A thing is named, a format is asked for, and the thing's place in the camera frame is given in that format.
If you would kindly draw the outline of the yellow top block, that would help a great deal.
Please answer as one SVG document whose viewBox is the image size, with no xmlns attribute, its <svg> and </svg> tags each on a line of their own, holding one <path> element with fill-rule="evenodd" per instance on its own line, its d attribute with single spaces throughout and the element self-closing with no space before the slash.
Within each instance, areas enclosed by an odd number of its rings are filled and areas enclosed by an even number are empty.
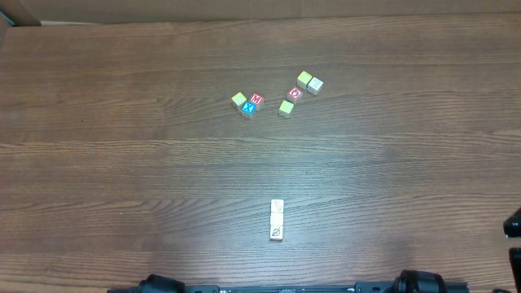
<svg viewBox="0 0 521 293">
<path fill-rule="evenodd" d="M 284 214 L 280 212 L 270 213 L 270 224 L 276 226 L 282 226 L 284 222 Z"/>
</svg>

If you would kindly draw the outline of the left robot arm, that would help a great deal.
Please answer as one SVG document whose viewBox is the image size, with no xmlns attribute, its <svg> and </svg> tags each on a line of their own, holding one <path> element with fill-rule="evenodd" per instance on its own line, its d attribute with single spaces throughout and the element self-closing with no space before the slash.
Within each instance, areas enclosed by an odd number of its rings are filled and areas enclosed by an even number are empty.
<svg viewBox="0 0 521 293">
<path fill-rule="evenodd" d="M 178 280 L 151 274 L 138 287 L 142 293 L 184 293 L 185 284 Z"/>
</svg>

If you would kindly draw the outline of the white block red side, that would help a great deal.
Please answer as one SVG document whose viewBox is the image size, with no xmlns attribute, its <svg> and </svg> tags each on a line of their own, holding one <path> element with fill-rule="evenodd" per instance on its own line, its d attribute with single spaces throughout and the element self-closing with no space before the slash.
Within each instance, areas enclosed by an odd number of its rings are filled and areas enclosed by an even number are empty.
<svg viewBox="0 0 521 293">
<path fill-rule="evenodd" d="M 272 199 L 270 211 L 273 213 L 284 213 L 284 200 Z"/>
</svg>

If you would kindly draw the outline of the white block leaf drawing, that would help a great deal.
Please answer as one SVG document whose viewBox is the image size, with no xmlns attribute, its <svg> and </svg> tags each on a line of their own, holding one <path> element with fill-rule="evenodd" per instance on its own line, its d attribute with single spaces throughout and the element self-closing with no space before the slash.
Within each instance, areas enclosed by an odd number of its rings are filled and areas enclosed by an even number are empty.
<svg viewBox="0 0 521 293">
<path fill-rule="evenodd" d="M 271 225 L 269 230 L 269 239 L 271 241 L 282 241 L 283 240 L 283 226 L 282 225 Z"/>
</svg>

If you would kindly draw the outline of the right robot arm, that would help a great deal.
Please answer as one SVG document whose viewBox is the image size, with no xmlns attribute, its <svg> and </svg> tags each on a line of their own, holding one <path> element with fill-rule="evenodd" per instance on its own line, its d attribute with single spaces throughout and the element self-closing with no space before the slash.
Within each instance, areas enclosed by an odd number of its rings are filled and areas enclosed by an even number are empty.
<svg viewBox="0 0 521 293">
<path fill-rule="evenodd" d="M 506 238 L 520 238 L 520 208 L 503 222 Z M 514 277 L 516 292 L 520 293 L 520 247 L 509 249 L 509 262 Z M 392 293 L 468 293 L 464 283 L 447 283 L 436 273 L 417 270 L 403 270 L 393 284 L 386 289 Z M 511 293 L 503 289 L 493 289 L 493 293 Z"/>
</svg>

